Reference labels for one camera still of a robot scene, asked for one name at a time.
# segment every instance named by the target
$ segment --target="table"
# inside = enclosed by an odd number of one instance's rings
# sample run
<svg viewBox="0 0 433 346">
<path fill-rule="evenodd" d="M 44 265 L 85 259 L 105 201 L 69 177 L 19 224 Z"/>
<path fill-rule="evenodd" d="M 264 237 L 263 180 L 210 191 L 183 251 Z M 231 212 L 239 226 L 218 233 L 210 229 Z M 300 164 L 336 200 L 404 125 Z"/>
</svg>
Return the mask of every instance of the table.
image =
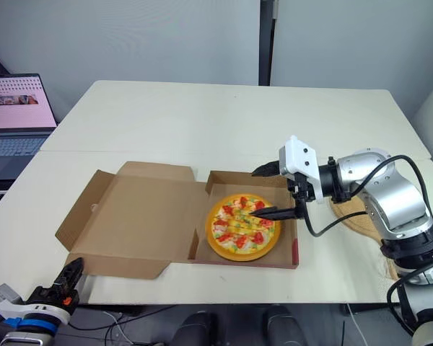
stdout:
<svg viewBox="0 0 433 346">
<path fill-rule="evenodd" d="M 11 285 L 24 297 L 36 285 L 47 285 L 61 269 L 67 251 L 55 238 L 96 169 L 116 172 L 136 153 L 40 152 L 0 203 L 0 284 Z M 196 157 L 172 163 L 190 164 Z M 244 156 L 220 161 L 221 169 L 253 164 Z M 433 163 L 418 161 L 433 207 Z M 197 180 L 208 168 L 192 165 Z M 411 176 L 405 165 L 402 174 Z M 17 196 L 27 196 L 26 203 Z M 330 207 L 310 204 L 318 228 L 334 219 Z M 213 265 L 171 264 L 156 280 L 88 277 L 82 301 L 88 303 L 273 303 L 383 302 L 391 280 L 383 275 L 377 243 L 337 226 L 314 239 L 298 222 L 300 265 L 296 270 Z"/>
<path fill-rule="evenodd" d="M 100 106 L 107 94 L 117 99 L 116 112 L 110 99 Z M 123 103 L 128 98 L 135 100 L 134 111 Z M 154 107 L 158 111 L 152 114 Z M 324 114 L 341 121 L 329 121 Z M 378 117 L 386 125 L 371 136 L 374 125 L 357 114 Z M 243 121 L 249 118 L 256 121 Z M 117 172 L 125 161 L 185 164 L 198 181 L 205 181 L 210 169 L 250 171 L 277 157 L 294 133 L 289 123 L 312 128 L 300 138 L 316 147 L 320 164 L 330 154 L 345 156 L 367 142 L 414 157 L 433 209 L 433 163 L 387 92 L 102 81 L 82 97 L 0 202 L 0 284 L 8 283 L 23 297 L 36 285 L 51 284 L 67 255 L 54 234 L 96 169 Z M 229 140 L 237 129 L 239 137 Z M 250 141 L 259 133 L 263 136 Z M 406 165 L 398 168 L 416 182 Z M 327 204 L 311 203 L 309 209 L 317 229 L 335 219 Z M 88 277 L 82 302 L 385 301 L 392 281 L 383 273 L 384 258 L 373 240 L 342 225 L 314 239 L 303 221 L 298 237 L 296 270 L 173 263 L 156 280 Z"/>
<path fill-rule="evenodd" d="M 385 90 L 97 81 L 43 151 L 264 155 L 292 134 L 319 157 L 366 147 L 431 156 Z"/>
</svg>

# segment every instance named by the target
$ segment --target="woven placemat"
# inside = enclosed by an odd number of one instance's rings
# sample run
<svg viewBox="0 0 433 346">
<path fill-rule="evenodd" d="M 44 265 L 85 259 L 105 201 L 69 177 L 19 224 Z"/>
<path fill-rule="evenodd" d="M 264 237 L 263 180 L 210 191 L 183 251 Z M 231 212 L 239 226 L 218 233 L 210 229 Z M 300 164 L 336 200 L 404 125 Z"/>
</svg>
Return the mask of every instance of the woven placemat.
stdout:
<svg viewBox="0 0 433 346">
<path fill-rule="evenodd" d="M 331 201 L 331 207 L 337 218 L 348 215 L 350 213 L 356 213 L 357 211 L 365 210 L 364 203 L 357 197 L 354 197 L 350 201 L 341 204 L 333 204 Z M 343 221 L 343 224 L 345 224 L 352 231 L 362 234 L 363 236 L 368 236 L 369 238 L 374 239 L 380 246 L 382 245 L 378 231 L 374 227 L 374 224 L 372 223 L 368 215 L 360 215 L 354 216 L 353 218 L 348 218 Z M 389 259 L 386 259 L 386 262 L 386 275 L 389 278 L 397 280 L 398 275 L 396 274 L 393 263 Z"/>
</svg>

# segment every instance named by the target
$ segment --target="laptop screen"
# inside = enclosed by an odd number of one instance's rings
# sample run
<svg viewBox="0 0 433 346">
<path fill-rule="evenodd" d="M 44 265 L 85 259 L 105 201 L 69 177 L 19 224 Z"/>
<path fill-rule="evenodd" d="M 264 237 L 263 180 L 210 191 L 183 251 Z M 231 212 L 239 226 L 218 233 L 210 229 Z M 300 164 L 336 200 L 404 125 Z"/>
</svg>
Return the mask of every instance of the laptop screen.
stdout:
<svg viewBox="0 0 433 346">
<path fill-rule="evenodd" d="M 0 129 L 55 127 L 53 112 L 37 74 L 0 77 Z"/>
</svg>

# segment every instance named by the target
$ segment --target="pizza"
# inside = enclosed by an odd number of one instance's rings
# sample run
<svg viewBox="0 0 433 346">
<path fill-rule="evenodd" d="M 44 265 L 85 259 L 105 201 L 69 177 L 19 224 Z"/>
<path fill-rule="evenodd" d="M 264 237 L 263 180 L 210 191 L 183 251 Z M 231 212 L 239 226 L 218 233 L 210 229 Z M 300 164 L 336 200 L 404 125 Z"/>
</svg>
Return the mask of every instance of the pizza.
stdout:
<svg viewBox="0 0 433 346">
<path fill-rule="evenodd" d="M 233 195 L 221 200 L 207 218 L 207 238 L 211 247 L 231 260 L 254 260 L 265 255 L 279 237 L 280 223 L 250 213 L 271 206 L 263 198 L 251 194 Z M 254 256 L 237 258 L 249 254 Z"/>
</svg>

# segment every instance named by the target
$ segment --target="open pizza box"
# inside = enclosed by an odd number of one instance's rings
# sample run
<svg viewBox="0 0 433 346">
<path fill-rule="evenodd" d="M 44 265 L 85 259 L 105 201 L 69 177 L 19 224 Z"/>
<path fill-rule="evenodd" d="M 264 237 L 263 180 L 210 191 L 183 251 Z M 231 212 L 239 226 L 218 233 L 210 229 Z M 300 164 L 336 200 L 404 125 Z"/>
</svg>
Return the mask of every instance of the open pizza box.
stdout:
<svg viewBox="0 0 433 346">
<path fill-rule="evenodd" d="M 253 193 L 280 208 L 292 200 L 283 177 L 212 171 L 195 182 L 190 167 L 127 162 L 117 174 L 96 171 L 56 232 L 67 262 L 83 257 L 88 275 L 153 279 L 171 263 L 207 263 L 294 269 L 295 221 L 264 257 L 232 262 L 209 246 L 205 219 L 212 205 L 236 193 Z"/>
</svg>

